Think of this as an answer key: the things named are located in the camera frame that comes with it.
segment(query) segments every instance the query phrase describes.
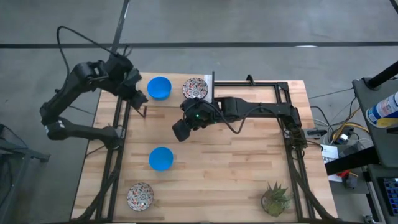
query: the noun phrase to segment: wooden tabletop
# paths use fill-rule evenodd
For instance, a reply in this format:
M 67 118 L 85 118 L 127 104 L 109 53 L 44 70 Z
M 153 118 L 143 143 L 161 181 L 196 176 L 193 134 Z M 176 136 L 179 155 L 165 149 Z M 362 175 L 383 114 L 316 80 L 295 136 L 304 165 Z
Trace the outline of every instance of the wooden tabletop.
M 303 128 L 313 128 L 304 82 L 287 82 Z M 215 96 L 235 96 L 263 103 L 275 103 L 274 95 L 273 89 L 266 87 L 215 88 Z M 115 105 L 116 97 L 102 91 L 95 127 L 112 123 Z M 277 218 L 264 212 L 260 204 L 268 183 L 273 185 L 278 181 L 288 187 L 287 194 L 292 195 L 282 133 L 275 119 L 248 118 L 238 135 L 225 124 L 215 124 L 192 131 L 186 141 L 178 142 L 172 125 L 181 116 L 179 108 L 151 106 L 145 119 L 131 110 L 114 222 L 297 221 L 293 200 L 290 208 Z M 237 129 L 239 124 L 231 125 Z M 101 145 L 99 141 L 90 142 L 88 152 Z M 156 172 L 148 164 L 150 152 L 159 146 L 170 148 L 175 158 L 171 169 L 165 172 Z M 104 149 L 86 158 L 72 218 L 81 215 L 98 193 L 105 157 Z M 305 165 L 312 192 L 326 210 L 337 217 L 319 147 L 306 148 Z M 155 194 L 154 203 L 143 212 L 134 212 L 126 202 L 127 191 L 138 182 L 148 183 Z M 300 198 L 306 213 L 302 192 Z
M 143 106 L 166 106 L 179 108 L 181 103 L 186 99 L 182 93 L 182 85 L 190 78 L 201 78 L 206 81 L 208 85 L 208 93 L 204 100 L 211 103 L 211 96 L 213 95 L 213 77 L 212 75 L 193 75 L 193 74 L 173 74 L 173 73 L 146 73 L 141 72 L 142 80 L 137 82 L 137 89 L 141 90 L 147 96 L 148 102 Z M 147 85 L 155 77 L 165 77 L 172 83 L 172 91 L 166 100 L 155 100 L 147 91 Z

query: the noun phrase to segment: wire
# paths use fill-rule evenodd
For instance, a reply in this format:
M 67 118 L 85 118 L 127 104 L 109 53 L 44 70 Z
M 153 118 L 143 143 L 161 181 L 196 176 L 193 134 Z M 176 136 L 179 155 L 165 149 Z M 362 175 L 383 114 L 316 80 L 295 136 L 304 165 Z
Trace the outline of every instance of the wire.
M 321 144 L 316 143 L 316 142 L 313 142 L 313 141 L 309 141 L 309 140 L 306 140 L 306 142 L 310 143 L 311 145 L 321 147 L 321 152 L 323 151 L 323 146 L 322 146 Z M 293 149 L 292 151 L 295 151 L 295 152 L 297 153 L 297 158 L 295 158 L 295 157 L 292 156 L 292 158 L 293 158 L 294 160 L 298 160 L 298 159 L 299 159 L 299 152 L 300 152 L 300 157 L 301 157 L 301 158 L 304 158 L 304 156 L 305 156 L 305 151 L 304 151 L 304 149 L 301 149 L 301 148 L 300 148 L 300 150 Z
M 344 121 L 340 121 L 339 123 L 332 124 L 332 126 L 347 123 L 351 118 L 354 117 L 354 115 L 355 115 L 359 110 L 360 110 L 360 107 L 358 107 L 356 110 L 354 110 L 354 112 L 352 112 Z
M 92 154 L 92 153 L 94 153 L 94 152 L 96 152 L 96 151 L 98 151 L 98 150 L 100 150 L 100 149 L 102 149 L 102 148 L 104 148 L 104 147 L 105 147 L 105 145 L 103 145 L 103 146 L 101 146 L 101 147 L 98 147 L 98 148 L 92 150 L 91 152 L 89 152 L 89 153 L 86 154 L 85 158 L 87 158 L 88 155 L 90 155 L 90 154 Z
M 325 113 L 323 112 L 323 110 L 322 110 L 319 106 L 311 106 L 311 108 L 316 108 L 316 109 L 318 109 L 319 111 L 321 111 L 321 114 L 322 114 L 323 118 L 325 119 L 326 124 L 328 125 L 327 138 L 329 139 L 329 129 L 331 129 L 332 132 L 335 131 L 335 130 L 333 130 L 333 128 L 331 127 L 331 125 L 330 125 L 330 123 L 329 123 L 329 121 L 328 121 L 328 118 L 326 118 Z
M 124 47 L 123 56 L 125 56 L 125 57 L 130 56 L 130 54 L 131 54 L 131 52 L 132 52 L 132 47 L 130 47 L 130 51 L 126 54 L 127 49 L 128 49 L 129 47 L 130 47 L 130 45 L 128 45 L 128 44 Z
M 81 112 L 84 112 L 84 113 L 87 113 L 87 114 L 90 114 L 90 115 L 95 115 L 95 114 L 93 114 L 93 113 L 88 112 L 87 110 L 83 110 L 83 109 L 78 108 L 78 107 L 76 107 L 76 106 L 69 105 L 68 107 L 73 108 L 73 109 L 76 109 L 76 110 L 81 111 Z
M 369 139 L 367 139 L 367 138 L 361 138 L 361 139 L 358 139 L 358 140 L 348 140 L 348 141 L 350 141 L 350 142 L 360 142 L 360 141 L 363 141 L 363 140 L 366 140 L 367 142 L 369 142 L 369 143 L 371 143 L 371 144 L 373 144 L 373 142 L 371 141 L 371 140 L 369 140 Z
M 109 53 L 112 54 L 113 56 L 115 56 L 115 57 L 118 56 L 116 53 L 114 53 L 114 52 L 108 50 L 106 47 L 103 47 L 101 44 L 95 42 L 94 40 L 91 40 L 90 38 L 84 36 L 83 34 L 77 32 L 77 31 L 75 31 L 75 30 L 73 30 L 73 29 L 71 29 L 71 28 L 69 28 L 69 27 L 59 26 L 59 27 L 57 28 L 57 45 L 58 45 L 58 48 L 60 49 L 61 56 L 62 56 L 62 60 L 63 60 L 65 66 L 66 66 L 66 68 L 67 68 L 67 77 L 66 77 L 65 80 L 68 80 L 68 75 L 70 74 L 70 68 L 69 68 L 69 64 L 68 64 L 67 58 L 65 57 L 65 54 L 63 53 L 63 49 L 62 49 L 62 46 L 61 46 L 61 41 L 60 41 L 60 30 L 61 30 L 61 29 L 69 30 L 70 32 L 72 32 L 72 33 L 78 35 L 79 37 L 81 37 L 81 38 L 83 38 L 83 39 L 85 39 L 85 40 L 91 42 L 92 44 L 97 45 L 99 48 L 101 48 L 101 49 L 103 49 L 103 50 L 109 52 Z
M 359 140 L 359 135 L 358 135 L 358 134 L 356 134 L 356 133 L 353 133 L 353 134 L 355 134 L 355 135 L 356 135 L 356 137 L 357 137 L 357 139 Z
M 360 107 L 358 107 L 354 112 L 352 112 L 344 121 L 342 121 L 343 125 L 338 128 L 338 134 L 337 136 L 340 136 L 341 132 L 343 131 L 344 127 L 346 126 L 345 124 L 360 110 Z
M 356 124 L 356 123 L 352 123 L 352 122 L 347 122 L 345 124 L 345 126 L 351 126 L 351 127 L 355 127 L 355 128 L 359 128 L 362 129 L 363 131 L 366 131 L 367 133 L 369 133 L 369 130 L 367 128 L 365 128 L 364 126 L 360 125 L 360 124 Z
M 330 121 L 330 123 L 333 123 L 333 121 L 335 120 L 335 118 L 341 113 L 341 112 L 343 112 L 343 110 L 347 107 L 347 106 L 349 106 L 351 104 L 351 101 L 346 105 L 346 106 L 344 106 L 343 107 L 343 109 L 341 109 L 334 117 L 333 117 L 333 119 Z
M 356 96 L 353 98 L 353 100 L 351 101 L 351 104 L 349 106 L 349 114 L 351 114 L 351 111 L 353 109 L 353 103 L 354 103 L 355 99 L 356 99 Z
M 6 199 L 8 198 L 8 195 L 10 194 L 10 191 L 12 189 L 12 170 L 11 170 L 11 163 L 9 160 L 6 161 L 7 162 L 7 166 L 8 166 L 8 173 L 9 173 L 9 180 L 10 180 L 10 187 L 8 188 L 7 194 L 4 196 L 4 198 L 1 200 L 0 203 L 0 208 L 3 206 L 4 202 L 6 201 Z
M 116 128 L 118 128 L 118 127 L 122 127 L 122 128 L 123 128 L 123 125 L 120 125 L 120 124 L 119 124 L 119 125 L 116 126 Z M 101 147 L 98 147 L 98 148 L 92 150 L 91 152 L 89 152 L 89 153 L 87 153 L 87 154 L 85 155 L 85 158 L 87 158 L 88 155 L 90 155 L 90 154 L 92 154 L 92 153 L 94 153 L 94 152 L 96 152 L 96 151 L 98 151 L 98 150 L 100 150 L 100 149 L 102 149 L 102 148 L 104 148 L 104 147 L 105 147 L 105 145 L 103 145 L 103 146 L 101 146 Z
M 322 120 L 319 120 L 319 119 L 316 119 L 316 118 L 313 118 L 313 120 L 322 123 L 322 124 L 315 123 L 316 125 L 323 126 L 323 127 L 329 127 L 330 126 L 329 124 L 326 124 L 326 122 L 324 122 Z
M 336 93 L 341 93 L 341 92 L 348 91 L 348 90 L 352 90 L 352 89 L 353 89 L 353 88 L 348 88 L 348 89 L 345 89 L 345 90 L 339 90 L 339 91 L 335 91 L 335 92 L 332 92 L 332 93 L 322 94 L 322 95 L 318 95 L 318 96 L 312 96 L 312 97 L 308 97 L 308 99 L 314 99 L 314 98 L 318 98 L 318 97 L 321 97 L 321 96 L 328 96 L 328 95 L 332 95 L 332 94 L 336 94 Z

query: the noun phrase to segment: black cable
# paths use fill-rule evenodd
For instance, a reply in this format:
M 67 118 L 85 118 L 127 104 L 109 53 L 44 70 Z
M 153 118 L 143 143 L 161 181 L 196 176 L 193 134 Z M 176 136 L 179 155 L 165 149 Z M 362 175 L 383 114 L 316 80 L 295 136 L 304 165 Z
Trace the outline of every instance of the black cable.
M 351 116 L 351 112 L 352 112 L 352 110 L 353 110 L 353 103 L 354 103 L 355 99 L 356 99 L 356 96 L 353 98 L 353 100 L 351 101 L 351 103 L 350 103 L 350 105 L 349 105 L 349 114 L 348 114 L 348 117 Z
M 341 109 L 340 111 L 339 111 L 339 113 L 337 113 L 337 115 L 339 115 L 347 106 L 350 106 L 350 108 L 352 107 L 352 104 L 353 104 L 353 102 L 354 102 L 354 100 L 356 99 L 356 97 L 354 97 L 353 98 L 353 100 L 351 100 L 351 102 L 350 103 L 348 103 L 345 107 L 343 107 L 343 109 Z M 330 126 L 336 126 L 336 125 L 341 125 L 341 124 L 344 124 L 345 122 L 347 122 L 347 121 L 349 121 L 352 117 L 354 116 L 354 114 L 349 114 L 349 116 L 346 118 L 346 119 L 344 119 L 343 121 L 340 121 L 340 122 L 337 122 L 337 123 L 335 123 L 335 124 L 331 124 Z
M 353 134 L 355 134 L 355 135 L 356 135 L 356 137 L 358 138 L 357 140 L 359 140 L 359 135 L 358 135 L 358 134 L 356 134 L 355 132 L 353 132 Z
M 65 54 L 63 53 L 63 49 L 62 49 L 62 46 L 61 46 L 61 41 L 60 41 L 60 30 L 61 30 L 61 29 L 69 30 L 70 32 L 72 32 L 72 33 L 74 33 L 74 34 L 80 36 L 81 38 L 83 38 L 83 39 L 85 39 L 85 40 L 91 42 L 92 44 L 97 45 L 99 48 L 101 48 L 101 49 L 103 49 L 103 50 L 109 52 L 109 53 L 112 54 L 113 56 L 115 56 L 115 57 L 118 56 L 116 53 L 114 53 L 114 52 L 108 50 L 106 47 L 103 47 L 101 44 L 95 42 L 94 40 L 91 40 L 90 38 L 84 36 L 83 34 L 77 32 L 77 31 L 75 31 L 75 30 L 73 30 L 73 29 L 71 29 L 71 28 L 69 28 L 69 27 L 59 26 L 59 27 L 57 28 L 57 45 L 58 45 L 58 49 L 60 49 L 61 56 L 62 56 L 62 60 L 63 60 L 63 62 L 65 63 L 65 66 L 66 66 L 66 68 L 67 68 L 67 77 L 66 77 L 65 80 L 68 79 L 68 75 L 70 74 L 70 68 L 69 68 L 69 64 L 68 64 L 67 58 L 65 57 Z
M 9 173 L 9 180 L 10 180 L 10 187 L 8 188 L 7 194 L 4 196 L 4 198 L 1 200 L 0 203 L 0 208 L 3 206 L 4 202 L 6 201 L 6 199 L 8 198 L 8 195 L 10 194 L 10 191 L 12 189 L 12 170 L 11 170 L 11 163 L 9 160 L 6 161 L 7 162 L 7 166 L 8 166 L 8 173 Z
M 318 96 L 308 97 L 308 99 L 314 99 L 314 98 L 318 98 L 318 97 L 321 97 L 321 96 L 328 96 L 328 95 L 332 95 L 332 94 L 336 94 L 336 93 L 341 93 L 341 92 L 348 91 L 348 90 L 352 90 L 352 89 L 353 89 L 353 88 L 349 88 L 349 89 L 345 89 L 345 90 L 335 91 L 335 92 L 332 92 L 332 93 L 327 93 L 327 94 L 322 94 L 322 95 L 318 95 Z
M 321 147 L 321 152 L 323 151 L 323 146 L 322 146 L 321 144 L 316 143 L 316 142 L 313 142 L 313 141 L 309 141 L 309 140 L 306 140 L 306 141 L 309 142 L 309 143 L 311 143 L 311 144 L 313 144 L 313 145 L 316 145 L 316 146 Z
M 339 122 L 334 123 L 334 124 L 331 124 L 331 125 L 324 125 L 324 124 L 319 124 L 319 123 L 315 123 L 315 124 L 318 125 L 318 126 L 323 126 L 323 127 L 332 127 L 332 126 L 337 126 L 337 125 L 344 124 L 345 122 L 347 122 L 348 120 L 350 120 L 352 117 L 353 117 L 353 116 L 350 116 L 349 118 L 346 118 L 346 119 L 343 120 L 343 121 L 339 121 Z
M 311 108 L 316 108 L 316 109 L 318 109 L 319 111 L 321 111 L 321 114 L 322 114 L 323 118 L 325 119 L 326 124 L 328 124 L 328 134 L 327 134 L 327 137 L 328 137 L 328 139 L 329 139 L 329 129 L 331 129 L 332 132 L 333 132 L 334 130 L 333 130 L 333 128 L 331 127 L 331 125 L 330 125 L 330 123 L 329 123 L 329 121 L 328 121 L 328 118 L 326 118 L 326 115 L 324 114 L 323 110 L 322 110 L 319 106 L 311 106 Z
M 299 158 L 304 158 L 304 156 L 305 156 L 305 151 L 304 151 L 303 149 L 300 149 L 300 150 L 293 149 L 292 152 L 293 152 L 293 151 L 296 152 L 297 158 L 293 157 L 293 155 L 292 155 L 292 159 L 298 160 Z
M 131 52 L 132 52 L 132 47 L 130 47 L 130 51 L 129 51 L 128 53 L 126 53 L 126 52 L 127 52 L 127 49 L 128 49 L 129 47 L 130 47 L 130 45 L 128 45 L 128 44 L 124 47 L 123 56 L 125 56 L 125 57 L 130 56 L 130 54 L 131 54 Z
M 123 128 L 123 125 L 120 125 L 120 124 L 119 124 L 119 125 L 116 126 L 116 128 L 118 128 L 118 127 L 122 127 L 122 128 Z M 94 152 L 96 152 L 96 151 L 98 151 L 98 150 L 100 150 L 100 149 L 102 149 L 102 148 L 104 148 L 104 147 L 105 147 L 105 145 L 103 145 L 103 146 L 101 146 L 101 147 L 98 147 L 98 148 L 92 150 L 91 152 L 89 152 L 89 153 L 87 153 L 87 154 L 85 155 L 85 158 L 87 158 L 88 155 L 90 155 L 90 154 L 92 154 L 92 153 L 94 153 Z
M 76 107 L 76 106 L 69 105 L 68 107 L 69 107 L 69 108 L 76 109 L 76 110 L 81 111 L 81 112 L 84 112 L 84 113 L 87 113 L 87 114 L 90 114 L 90 115 L 95 115 L 95 114 L 93 114 L 93 113 L 88 112 L 87 110 L 83 110 L 83 109 L 78 108 L 78 107 Z
M 96 152 L 96 151 L 98 151 L 98 150 L 100 150 L 100 149 L 102 149 L 102 148 L 104 148 L 104 147 L 105 147 L 105 145 L 103 145 L 103 146 L 101 146 L 101 147 L 98 147 L 97 149 L 92 150 L 91 152 L 89 152 L 89 153 L 86 154 L 85 158 L 87 158 L 87 156 L 90 155 L 91 153 L 94 153 L 94 152 Z

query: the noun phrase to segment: electronic device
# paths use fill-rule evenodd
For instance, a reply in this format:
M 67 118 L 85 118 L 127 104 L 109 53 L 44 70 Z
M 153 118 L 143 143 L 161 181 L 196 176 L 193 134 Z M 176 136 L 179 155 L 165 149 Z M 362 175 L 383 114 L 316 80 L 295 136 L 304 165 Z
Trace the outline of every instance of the electronic device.
M 349 139 L 354 133 L 354 128 L 350 126 L 345 126 L 343 127 L 343 130 L 341 131 L 340 136 L 337 137 L 336 141 L 334 141 L 334 144 L 347 144 Z
M 390 215 L 398 216 L 398 177 L 380 178 L 379 184 L 384 189 L 384 198 Z

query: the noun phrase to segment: blue bowl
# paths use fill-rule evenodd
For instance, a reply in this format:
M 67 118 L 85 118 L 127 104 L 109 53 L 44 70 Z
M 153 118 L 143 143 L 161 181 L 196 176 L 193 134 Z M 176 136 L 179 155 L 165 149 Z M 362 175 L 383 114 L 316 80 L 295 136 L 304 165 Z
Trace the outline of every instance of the blue bowl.
M 155 100 L 166 100 L 172 91 L 172 83 L 165 77 L 156 77 L 149 81 L 147 91 Z
M 168 170 L 173 160 L 172 151 L 166 147 L 157 147 L 149 155 L 149 165 L 156 171 Z

